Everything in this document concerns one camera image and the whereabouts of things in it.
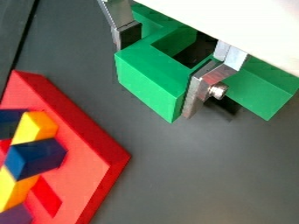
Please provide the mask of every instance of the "red block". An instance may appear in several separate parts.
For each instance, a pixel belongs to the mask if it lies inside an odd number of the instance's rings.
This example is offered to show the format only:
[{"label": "red block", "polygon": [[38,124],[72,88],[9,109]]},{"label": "red block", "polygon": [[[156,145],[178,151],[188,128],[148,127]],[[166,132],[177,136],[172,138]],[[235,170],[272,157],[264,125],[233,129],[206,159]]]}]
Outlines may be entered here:
[{"label": "red block", "polygon": [[60,168],[41,175],[61,200],[60,208],[52,217],[42,204],[46,199],[30,192],[25,205],[32,223],[89,223],[126,165],[126,151],[41,75],[12,72],[0,108],[45,111],[60,126],[56,140],[68,150]]},{"label": "red block", "polygon": [[0,140],[0,167],[5,161],[5,154],[9,150],[12,139]]},{"label": "red block", "polygon": [[52,190],[42,177],[38,178],[37,183],[32,188],[32,194],[40,201],[50,217],[53,217],[58,212],[61,199],[57,197],[56,192]]}]

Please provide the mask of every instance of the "orange block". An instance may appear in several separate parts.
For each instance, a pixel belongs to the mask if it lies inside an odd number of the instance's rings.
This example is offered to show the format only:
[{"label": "orange block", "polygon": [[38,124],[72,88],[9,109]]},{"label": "orange block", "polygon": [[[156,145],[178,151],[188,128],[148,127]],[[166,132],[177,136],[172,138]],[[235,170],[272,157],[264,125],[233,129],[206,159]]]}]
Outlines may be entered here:
[{"label": "orange block", "polygon": [[46,116],[45,112],[25,112],[16,128],[12,144],[22,144],[52,138],[57,129],[58,125]]},{"label": "orange block", "polygon": [[14,181],[13,175],[2,166],[0,171],[0,213],[20,205],[40,175]]}]

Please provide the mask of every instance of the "bolt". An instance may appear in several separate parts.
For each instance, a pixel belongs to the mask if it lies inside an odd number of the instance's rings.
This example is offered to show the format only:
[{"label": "bolt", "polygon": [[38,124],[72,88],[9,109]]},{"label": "bolt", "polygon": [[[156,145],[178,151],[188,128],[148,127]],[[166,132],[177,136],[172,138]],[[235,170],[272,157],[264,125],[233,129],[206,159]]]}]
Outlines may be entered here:
[{"label": "bolt", "polygon": [[228,85],[218,82],[209,88],[209,96],[213,96],[217,100],[221,100],[228,91],[228,88]]}]

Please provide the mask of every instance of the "green plastic part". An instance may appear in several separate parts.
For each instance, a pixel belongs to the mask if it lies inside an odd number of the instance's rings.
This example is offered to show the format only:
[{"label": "green plastic part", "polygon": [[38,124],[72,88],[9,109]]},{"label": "green plastic part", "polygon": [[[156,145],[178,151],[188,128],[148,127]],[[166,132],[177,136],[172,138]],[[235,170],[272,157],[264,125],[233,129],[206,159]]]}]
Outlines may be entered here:
[{"label": "green plastic part", "polygon": [[144,38],[116,53],[118,82],[170,123],[181,114],[190,73],[204,63],[189,69],[172,58],[194,42],[196,30],[140,4],[132,9]]},{"label": "green plastic part", "polygon": [[223,82],[228,85],[228,98],[267,121],[299,88],[295,76],[253,57]]},{"label": "green plastic part", "polygon": [[[141,4],[132,6],[134,20],[142,23],[142,39],[116,53],[120,84],[141,102],[172,123],[181,114],[192,73],[206,57],[188,68],[172,56],[196,40],[196,30]],[[268,120],[299,87],[299,79],[256,58],[251,58],[237,74],[223,81],[227,96]]]}]

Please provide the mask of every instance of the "dark gray table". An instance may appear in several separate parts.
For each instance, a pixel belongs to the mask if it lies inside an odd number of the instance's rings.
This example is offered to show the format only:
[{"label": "dark gray table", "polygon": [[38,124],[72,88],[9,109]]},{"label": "dark gray table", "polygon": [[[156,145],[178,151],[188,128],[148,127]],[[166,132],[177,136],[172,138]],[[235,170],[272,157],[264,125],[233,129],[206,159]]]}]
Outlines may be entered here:
[{"label": "dark gray table", "polygon": [[96,0],[41,0],[16,68],[44,74],[132,154],[92,223],[296,224],[299,99],[264,122],[172,125],[121,88]]}]

